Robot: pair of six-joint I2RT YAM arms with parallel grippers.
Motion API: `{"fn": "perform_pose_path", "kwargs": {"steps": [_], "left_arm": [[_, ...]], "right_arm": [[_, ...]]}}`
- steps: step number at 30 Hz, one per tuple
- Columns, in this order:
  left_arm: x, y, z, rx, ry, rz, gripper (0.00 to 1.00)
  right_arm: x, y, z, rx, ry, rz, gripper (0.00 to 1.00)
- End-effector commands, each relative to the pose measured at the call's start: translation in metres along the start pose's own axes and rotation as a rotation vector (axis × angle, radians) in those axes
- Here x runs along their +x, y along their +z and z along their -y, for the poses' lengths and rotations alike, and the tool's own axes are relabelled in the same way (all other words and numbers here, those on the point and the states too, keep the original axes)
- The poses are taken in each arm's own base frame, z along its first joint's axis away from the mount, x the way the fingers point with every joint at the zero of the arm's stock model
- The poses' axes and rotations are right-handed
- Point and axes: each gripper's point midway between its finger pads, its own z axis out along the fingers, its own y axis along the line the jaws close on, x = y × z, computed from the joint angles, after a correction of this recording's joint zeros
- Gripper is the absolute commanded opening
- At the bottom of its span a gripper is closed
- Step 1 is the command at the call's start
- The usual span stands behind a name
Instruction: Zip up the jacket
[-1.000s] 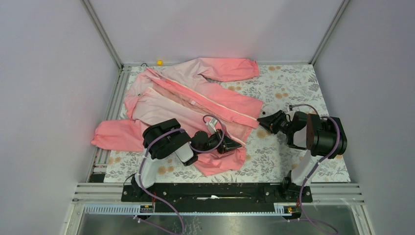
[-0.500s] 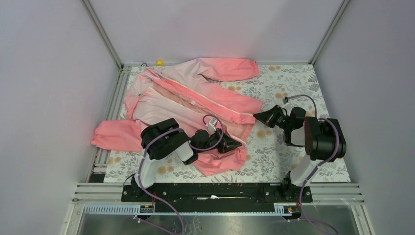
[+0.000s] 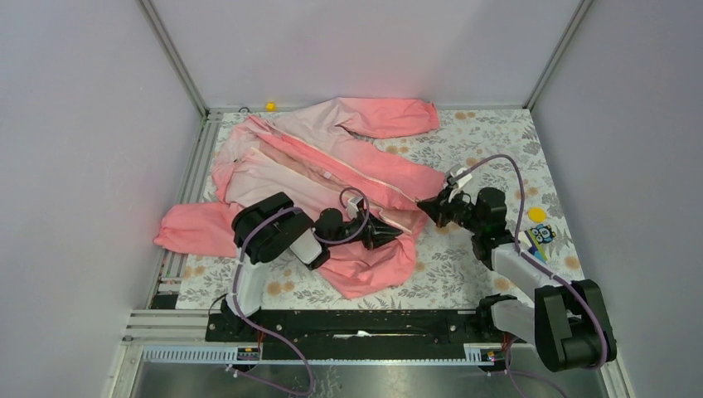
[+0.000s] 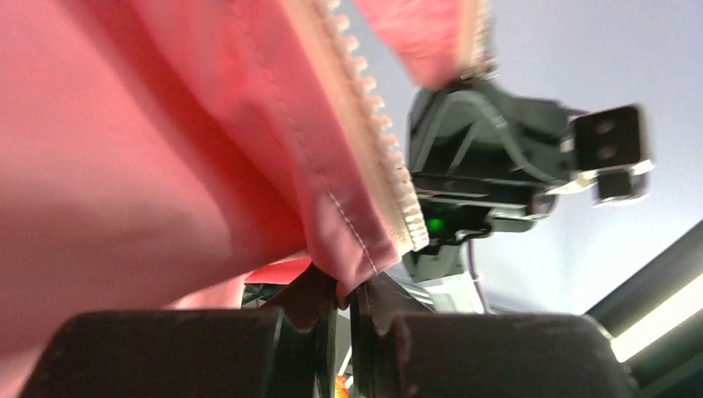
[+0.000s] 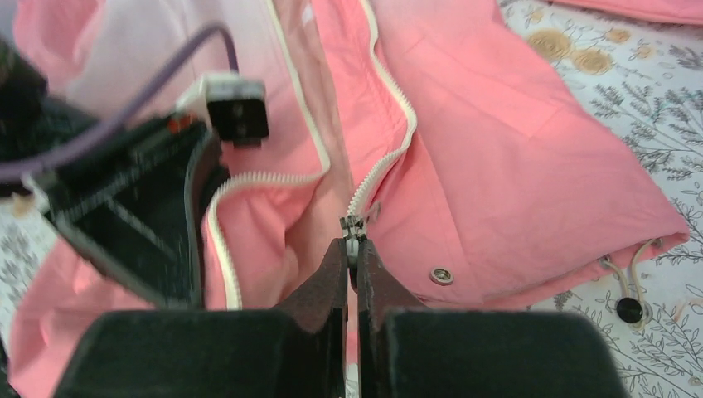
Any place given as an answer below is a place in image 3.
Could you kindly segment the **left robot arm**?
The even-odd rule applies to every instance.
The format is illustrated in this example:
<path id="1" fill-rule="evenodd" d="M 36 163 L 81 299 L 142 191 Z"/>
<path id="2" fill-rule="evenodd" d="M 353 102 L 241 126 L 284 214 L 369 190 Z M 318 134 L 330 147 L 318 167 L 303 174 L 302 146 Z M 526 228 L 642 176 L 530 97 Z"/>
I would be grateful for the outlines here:
<path id="1" fill-rule="evenodd" d="M 288 252 L 308 269 L 315 270 L 331 258 L 334 246 L 362 243 L 374 250 L 396 240 L 402 230 L 373 216 L 369 200 L 354 187 L 343 189 L 337 208 L 324 209 L 316 220 L 308 216 L 284 192 L 246 207 L 231 222 L 239 256 L 231 291 L 224 297 L 232 312 L 225 330 L 236 340 L 254 336 L 254 313 L 262 305 L 269 264 Z"/>

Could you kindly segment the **pink zip-up jacket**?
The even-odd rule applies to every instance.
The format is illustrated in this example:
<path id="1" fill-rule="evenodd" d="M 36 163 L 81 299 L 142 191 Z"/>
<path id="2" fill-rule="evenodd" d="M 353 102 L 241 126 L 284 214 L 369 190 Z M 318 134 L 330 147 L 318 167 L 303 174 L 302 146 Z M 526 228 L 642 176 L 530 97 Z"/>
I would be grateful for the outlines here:
<path id="1" fill-rule="evenodd" d="M 416 203 L 435 196 L 444 175 L 382 151 L 373 140 L 439 126 L 435 106 L 419 99 L 336 98 L 272 119 L 250 116 L 233 127 L 213 162 L 216 199 L 174 206 L 154 243 L 182 254 L 233 257 L 230 225 L 247 206 L 283 192 L 315 217 L 342 209 L 355 187 L 400 236 L 374 250 L 361 243 L 334 247 L 321 275 L 348 299 L 401 285 L 415 271 L 416 241 L 427 221 Z"/>

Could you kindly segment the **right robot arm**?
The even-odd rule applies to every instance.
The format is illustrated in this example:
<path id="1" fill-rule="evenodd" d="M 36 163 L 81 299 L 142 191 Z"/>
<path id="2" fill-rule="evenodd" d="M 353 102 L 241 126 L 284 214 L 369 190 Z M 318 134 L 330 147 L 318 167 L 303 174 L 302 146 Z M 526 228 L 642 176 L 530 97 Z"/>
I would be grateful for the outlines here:
<path id="1" fill-rule="evenodd" d="M 470 231 L 474 256 L 509 279 L 531 301 L 510 295 L 482 299 L 476 309 L 479 337 L 495 342 L 506 332 L 533 345 L 553 372 L 599 368 L 617 357 L 617 343 L 600 287 L 591 279 L 568 281 L 522 248 L 507 229 L 503 191 L 483 188 L 476 200 L 449 187 L 418 208 L 440 227 Z"/>

